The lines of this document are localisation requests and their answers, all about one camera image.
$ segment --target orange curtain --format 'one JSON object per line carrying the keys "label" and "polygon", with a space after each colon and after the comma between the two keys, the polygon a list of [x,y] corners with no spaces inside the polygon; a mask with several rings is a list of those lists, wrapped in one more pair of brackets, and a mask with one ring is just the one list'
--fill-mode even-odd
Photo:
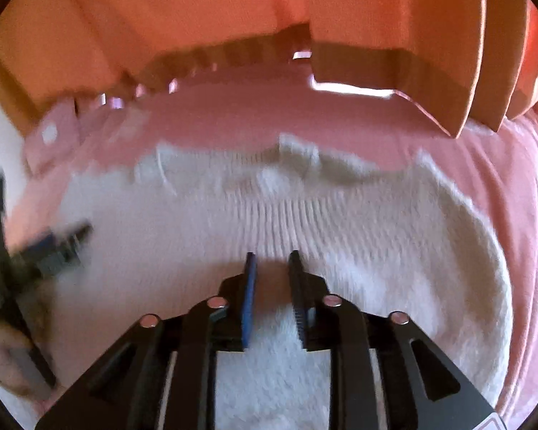
{"label": "orange curtain", "polygon": [[63,94],[128,97],[308,47],[317,81],[400,90],[454,137],[538,102],[529,0],[13,0],[0,102],[26,133]]}

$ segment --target silver screw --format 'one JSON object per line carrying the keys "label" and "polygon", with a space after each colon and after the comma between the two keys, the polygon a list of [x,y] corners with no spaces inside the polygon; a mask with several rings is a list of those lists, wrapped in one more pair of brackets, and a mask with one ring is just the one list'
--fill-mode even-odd
{"label": "silver screw", "polygon": [[227,299],[221,296],[210,297],[207,300],[207,305],[210,309],[221,309],[227,305]]}
{"label": "silver screw", "polygon": [[342,302],[343,300],[334,294],[329,294],[328,296],[323,297],[323,304],[327,307],[338,307]]}
{"label": "silver screw", "polygon": [[139,324],[144,328],[153,328],[159,323],[159,318],[155,315],[147,314],[139,320]]}
{"label": "silver screw", "polygon": [[406,325],[409,320],[409,315],[405,314],[404,312],[397,311],[391,313],[391,322],[396,323],[397,325]]}

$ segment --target wall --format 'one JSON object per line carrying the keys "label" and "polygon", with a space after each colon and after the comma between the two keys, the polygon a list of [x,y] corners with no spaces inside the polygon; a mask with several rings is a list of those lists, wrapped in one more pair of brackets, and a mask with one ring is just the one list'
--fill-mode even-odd
{"label": "wall", "polygon": [[11,211],[26,186],[22,161],[23,140],[0,108],[0,168],[6,175],[6,209]]}

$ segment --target white fabric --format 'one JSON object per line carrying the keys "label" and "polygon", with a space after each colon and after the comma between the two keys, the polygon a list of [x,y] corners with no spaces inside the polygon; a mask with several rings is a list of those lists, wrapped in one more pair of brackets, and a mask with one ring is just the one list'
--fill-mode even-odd
{"label": "white fabric", "polygon": [[256,155],[161,144],[130,170],[76,176],[61,225],[89,219],[85,268],[57,283],[52,353],[69,386],[143,314],[180,315],[259,258],[245,354],[220,354],[216,428],[325,429],[329,355],[297,338],[298,249],[360,309],[408,312],[490,403],[506,375],[511,287],[489,223],[428,156],[381,172],[282,137]]}

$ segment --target pink bedspread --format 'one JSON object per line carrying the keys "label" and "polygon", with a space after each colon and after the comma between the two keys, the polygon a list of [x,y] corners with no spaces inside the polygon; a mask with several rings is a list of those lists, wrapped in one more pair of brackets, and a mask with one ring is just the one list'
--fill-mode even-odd
{"label": "pink bedspread", "polygon": [[531,113],[505,122],[498,134],[469,125],[453,140],[401,97],[317,92],[308,86],[309,75],[304,64],[200,74],[181,82],[173,94],[108,110],[100,119],[103,127],[71,158],[29,183],[9,221],[10,244],[55,221],[72,172],[133,165],[159,140],[193,148],[259,149],[288,132],[385,169],[402,168],[425,149],[489,215],[505,251],[514,334],[497,408],[509,428],[517,428],[538,402],[537,118]]}

